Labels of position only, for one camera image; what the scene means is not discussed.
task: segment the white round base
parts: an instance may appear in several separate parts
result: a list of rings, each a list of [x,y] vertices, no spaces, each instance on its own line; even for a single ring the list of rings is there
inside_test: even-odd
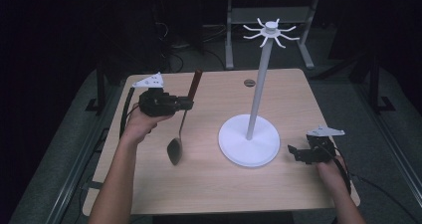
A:
[[[266,119],[257,116],[252,139],[246,138],[249,114],[231,117],[220,129],[219,143],[223,153],[231,161],[246,167],[258,167],[276,157],[280,137],[276,128]]]

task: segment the wooden table top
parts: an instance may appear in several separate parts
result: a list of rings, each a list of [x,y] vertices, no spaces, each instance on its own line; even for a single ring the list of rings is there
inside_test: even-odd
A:
[[[308,130],[325,125],[314,94],[299,69],[268,70],[258,115],[278,130],[281,146],[270,163],[247,168],[230,161],[221,151],[218,133],[230,117],[250,113],[258,71],[206,72],[187,113],[182,131],[183,156],[170,162],[167,144],[178,136],[183,112],[158,124],[137,151],[132,214],[222,213],[331,208],[333,203],[316,168],[296,162],[288,144],[309,148]],[[133,82],[127,79],[93,181],[104,182],[118,143],[121,113]],[[193,73],[163,74],[164,90],[186,97]],[[132,103],[146,89],[136,89]],[[89,215],[98,195],[90,188],[84,204]],[[359,204],[352,186],[351,196]]]

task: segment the white desk leg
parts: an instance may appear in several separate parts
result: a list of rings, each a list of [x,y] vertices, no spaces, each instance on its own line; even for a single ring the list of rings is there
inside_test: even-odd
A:
[[[301,38],[298,40],[299,50],[301,51],[302,58],[304,59],[305,65],[307,66],[308,69],[313,69],[314,63],[313,63],[313,60],[311,59],[311,55],[308,52],[308,48],[305,42],[307,41],[308,33],[310,32],[311,24],[313,23],[314,15],[317,10],[317,2],[318,0],[313,0],[310,11],[308,12],[308,15],[307,15],[307,20],[305,22],[305,30],[302,33]]]
[[[233,50],[232,50],[232,0],[228,0],[227,5],[227,38],[226,38],[226,70],[233,70]]]

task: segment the human arm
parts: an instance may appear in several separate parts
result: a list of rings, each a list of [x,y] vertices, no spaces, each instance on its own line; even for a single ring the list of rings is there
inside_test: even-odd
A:
[[[344,161],[340,156],[336,159],[344,166]],[[337,223],[339,224],[360,224],[365,223],[359,210],[348,194],[342,176],[335,165],[334,161],[320,162],[316,164],[316,169],[323,184],[327,188],[329,194],[334,201],[335,211],[337,214]]]
[[[171,116],[150,117],[134,108],[118,142],[89,223],[128,223],[132,204],[137,146],[157,123]]]

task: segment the person's right arm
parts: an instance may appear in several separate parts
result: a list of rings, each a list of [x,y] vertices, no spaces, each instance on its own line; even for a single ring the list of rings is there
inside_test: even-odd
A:
[[[344,166],[343,159],[340,156],[336,157]],[[338,224],[360,224],[366,223],[360,215],[359,210],[348,194],[347,188],[334,161],[320,162],[316,164],[316,169],[319,173],[322,182],[325,184],[329,194],[332,197],[337,214]]]

